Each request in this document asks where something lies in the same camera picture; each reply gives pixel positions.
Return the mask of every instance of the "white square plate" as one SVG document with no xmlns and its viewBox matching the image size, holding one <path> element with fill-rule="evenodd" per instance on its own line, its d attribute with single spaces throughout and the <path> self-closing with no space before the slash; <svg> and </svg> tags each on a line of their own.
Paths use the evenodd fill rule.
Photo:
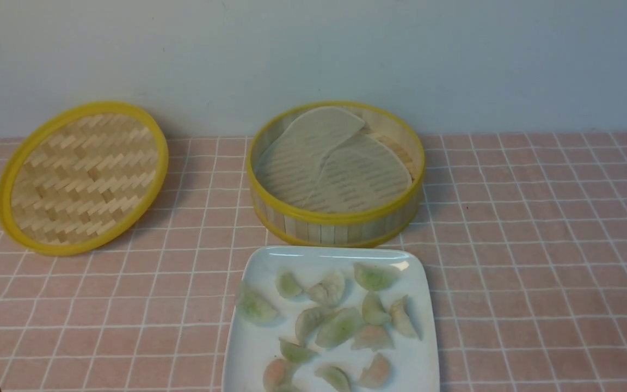
<svg viewBox="0 0 627 392">
<path fill-rule="evenodd" d="M 401 277 L 393 286 L 379 292 L 384 307 L 408 295 L 408 314 L 421 337 L 421 343 L 408 339 L 388 327 L 395 350 L 382 350 L 381 353 L 391 362 L 393 373 L 382 390 L 422 390 L 439 392 L 439 363 L 437 335 L 432 313 L 432 302 L 427 285 L 425 269 L 420 261 L 410 253 L 384 249 L 309 248 L 304 246 L 268 246 L 254 251 L 246 265 L 243 280 L 258 290 L 279 310 L 283 321 L 274 327 L 259 327 L 246 322 L 237 312 L 231 320 L 229 342 L 224 359 L 222 388 L 224 392 L 262 392 L 263 372 L 271 360 L 281 357 L 279 338 L 291 342 L 294 339 L 294 322 L 304 309 L 311 308 L 314 302 L 299 296 L 295 300 L 285 300 L 274 287 L 277 270 L 286 266 L 304 287 L 315 285 L 324 274 L 339 268 L 346 276 L 346 293 L 339 306 L 358 307 L 366 291 L 359 287 L 353 278 L 353 263 L 365 261 L 375 265 L 393 265 L 401 270 Z M 314 370 L 330 363 L 340 367 L 355 382 L 363 368 L 368 367 L 374 353 L 369 349 L 351 350 L 352 340 L 332 349 L 324 350 L 313 343 L 312 334 L 309 347 L 320 353 L 309 363 L 302 365 L 294 374 L 293 384 L 303 392 L 335 392 L 333 387 L 314 376 Z M 353 390 L 365 390 L 354 387 Z"/>
</svg>

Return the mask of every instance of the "steamer basket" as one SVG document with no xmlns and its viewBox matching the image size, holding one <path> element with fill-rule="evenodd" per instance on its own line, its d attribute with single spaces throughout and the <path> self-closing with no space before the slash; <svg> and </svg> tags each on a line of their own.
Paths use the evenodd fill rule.
<svg viewBox="0 0 627 392">
<path fill-rule="evenodd" d="M 276 199 L 258 182 L 254 169 L 266 149 L 294 119 L 316 107 L 336 106 L 366 121 L 361 132 L 398 156 L 413 180 L 398 198 L 377 208 L 355 213 L 320 213 L 296 208 Z M 400 233 L 413 220 L 422 194 L 425 150 L 415 132 L 398 117 L 356 102 L 315 102 L 272 119 L 248 149 L 247 172 L 256 215 L 274 235 L 294 245 L 373 247 Z"/>
<path fill-rule="evenodd" d="M 76 107 L 40 126 L 8 161 L 0 223 L 37 253 L 92 250 L 144 214 L 159 194 L 168 159 L 164 134 L 139 107 Z"/>
</svg>

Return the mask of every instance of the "woven bamboo lid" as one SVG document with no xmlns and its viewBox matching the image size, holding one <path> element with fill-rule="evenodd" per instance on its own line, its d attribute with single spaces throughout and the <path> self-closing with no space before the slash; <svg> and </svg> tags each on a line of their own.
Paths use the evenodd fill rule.
<svg viewBox="0 0 627 392">
<path fill-rule="evenodd" d="M 74 255 L 130 228 L 166 176 L 168 148 L 156 122 L 132 105 L 97 102 L 33 132 L 0 180 L 0 222 L 38 253 Z"/>
</svg>

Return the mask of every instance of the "white dumpling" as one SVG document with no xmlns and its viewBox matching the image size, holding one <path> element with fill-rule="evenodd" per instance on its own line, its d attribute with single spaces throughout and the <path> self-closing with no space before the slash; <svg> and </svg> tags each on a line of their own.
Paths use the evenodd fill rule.
<svg viewBox="0 0 627 392">
<path fill-rule="evenodd" d="M 312 301 L 328 308 L 334 308 L 343 298 L 345 292 L 345 275 L 336 269 L 327 273 L 321 282 L 306 291 Z"/>
<path fill-rule="evenodd" d="M 386 313 L 381 300 L 375 292 L 368 292 L 361 301 L 361 317 L 366 323 L 381 325 L 391 322 L 391 315 Z"/>
<path fill-rule="evenodd" d="M 371 365 L 361 372 L 358 384 L 364 388 L 381 389 L 390 375 L 391 363 L 381 353 L 377 353 L 371 360 Z"/>
<path fill-rule="evenodd" d="M 238 290 L 236 310 L 246 321 L 256 324 L 272 322 L 279 315 L 267 300 L 243 282 Z"/>
<path fill-rule="evenodd" d="M 407 295 L 391 305 L 389 309 L 389 313 L 391 313 L 391 324 L 394 326 L 395 330 L 404 337 L 419 339 L 415 327 L 413 327 L 413 323 L 410 321 L 410 317 L 408 317 L 408 313 L 405 312 L 406 299 L 408 299 Z"/>
<path fill-rule="evenodd" d="M 356 282 L 370 292 L 385 290 L 398 280 L 398 269 L 392 266 L 357 262 L 354 268 Z"/>
<path fill-rule="evenodd" d="M 297 367 L 284 359 L 276 359 L 270 362 L 263 372 L 263 387 L 266 392 L 273 392 L 276 387 L 291 383 L 292 376 Z"/>
<path fill-rule="evenodd" d="M 351 392 L 352 390 L 348 375 L 346 375 L 340 367 L 324 366 L 316 369 L 313 374 L 316 377 L 324 379 L 338 392 Z"/>
<path fill-rule="evenodd" d="M 343 308 L 327 318 L 316 335 L 316 345 L 333 348 L 346 342 L 363 327 L 364 320 L 355 308 Z"/>
<path fill-rule="evenodd" d="M 294 279 L 294 274 L 285 268 L 281 268 L 277 271 L 274 285 L 279 295 L 285 299 L 294 298 L 304 291 L 302 287 L 299 286 L 296 279 Z"/>
<path fill-rule="evenodd" d="M 284 359 L 297 364 L 309 362 L 316 355 L 314 350 L 295 345 L 284 339 L 279 340 L 279 352 L 282 353 Z"/>
<path fill-rule="evenodd" d="M 314 332 L 330 313 L 330 309 L 316 306 L 315 308 L 306 309 L 299 314 L 297 322 L 294 324 L 294 334 L 300 345 L 306 345 L 306 340 L 311 335 L 311 332 Z"/>
<path fill-rule="evenodd" d="M 382 325 L 365 325 L 355 335 L 352 349 L 371 351 L 392 349 L 394 342 L 391 340 L 388 331 Z"/>
</svg>

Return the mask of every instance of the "white wall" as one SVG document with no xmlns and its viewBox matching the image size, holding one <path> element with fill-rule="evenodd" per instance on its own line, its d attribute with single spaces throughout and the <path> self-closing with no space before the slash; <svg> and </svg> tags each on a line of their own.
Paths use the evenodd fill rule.
<svg viewBox="0 0 627 392">
<path fill-rule="evenodd" d="M 627 0 L 0 0 L 0 136 L 98 99 L 196 136 L 321 99 L 419 132 L 627 130 Z"/>
</svg>

